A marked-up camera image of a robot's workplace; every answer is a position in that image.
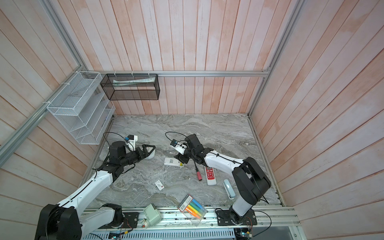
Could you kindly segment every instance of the white mesh shelf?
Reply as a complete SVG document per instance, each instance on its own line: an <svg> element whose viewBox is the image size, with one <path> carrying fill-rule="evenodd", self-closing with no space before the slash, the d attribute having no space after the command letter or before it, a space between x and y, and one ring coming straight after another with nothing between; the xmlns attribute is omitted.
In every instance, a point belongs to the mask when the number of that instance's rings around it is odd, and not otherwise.
<svg viewBox="0 0 384 240"><path fill-rule="evenodd" d="M101 75L78 72L47 109L80 144L99 144L115 107L103 93L95 94Z"/></svg>

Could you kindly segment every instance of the barcode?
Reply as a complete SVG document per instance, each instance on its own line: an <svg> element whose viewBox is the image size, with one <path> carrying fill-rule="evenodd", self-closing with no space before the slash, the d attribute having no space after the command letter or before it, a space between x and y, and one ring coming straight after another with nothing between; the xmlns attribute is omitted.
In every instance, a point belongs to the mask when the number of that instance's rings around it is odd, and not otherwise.
<svg viewBox="0 0 384 240"><path fill-rule="evenodd" d="M192 201L192 197L188 196L187 199L184 201L184 203L179 208L179 210L183 212L191 201Z"/></svg>

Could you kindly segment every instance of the black wire mesh basket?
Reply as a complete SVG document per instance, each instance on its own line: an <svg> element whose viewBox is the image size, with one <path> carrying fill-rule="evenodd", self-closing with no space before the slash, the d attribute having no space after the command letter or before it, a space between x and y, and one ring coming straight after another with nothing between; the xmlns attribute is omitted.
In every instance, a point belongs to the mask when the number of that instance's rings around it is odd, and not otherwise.
<svg viewBox="0 0 384 240"><path fill-rule="evenodd" d="M157 74L108 73L101 87L109 100L158 100Z"/></svg>

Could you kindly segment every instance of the marker set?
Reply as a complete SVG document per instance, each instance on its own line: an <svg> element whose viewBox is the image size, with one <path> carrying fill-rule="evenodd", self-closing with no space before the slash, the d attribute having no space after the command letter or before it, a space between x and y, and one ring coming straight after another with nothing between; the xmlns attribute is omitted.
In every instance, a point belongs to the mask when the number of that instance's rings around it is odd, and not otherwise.
<svg viewBox="0 0 384 240"><path fill-rule="evenodd" d="M178 209L195 225L198 225L207 213L207 210L190 194L184 198Z"/></svg>

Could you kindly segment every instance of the gray marble surface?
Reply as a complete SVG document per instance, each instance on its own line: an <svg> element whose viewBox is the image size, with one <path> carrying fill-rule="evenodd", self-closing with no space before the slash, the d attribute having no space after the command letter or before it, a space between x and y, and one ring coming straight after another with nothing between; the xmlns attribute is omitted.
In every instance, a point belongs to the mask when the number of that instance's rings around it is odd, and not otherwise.
<svg viewBox="0 0 384 240"><path fill-rule="evenodd" d="M195 133L205 147L230 157L244 159L253 157L266 172L260 151L252 135L246 114L191 114L191 115L143 115L118 116L114 119L111 132L123 136L137 135L136 146L150 144L156 146L155 157L142 160L136 167L120 175L109 187L104 189L88 208L98 208L105 203L114 203L123 207L145 207L151 203L158 207L176 206L187 194L191 194L204 205L231 205L223 186L228 179L238 195L234 179L228 174L215 170L217 185L208 186L204 167L198 165L203 181L197 180L195 165L189 161L183 168L165 166L164 158L173 157L177 152L169 145L165 137L167 131L180 132L185 135ZM183 140L178 134L170 134L171 139ZM108 141L120 141L116 134L108 134ZM107 155L104 145L99 161L101 165ZM155 182L160 180L164 189L159 190ZM265 194L270 203L280 203L274 186Z"/></svg>

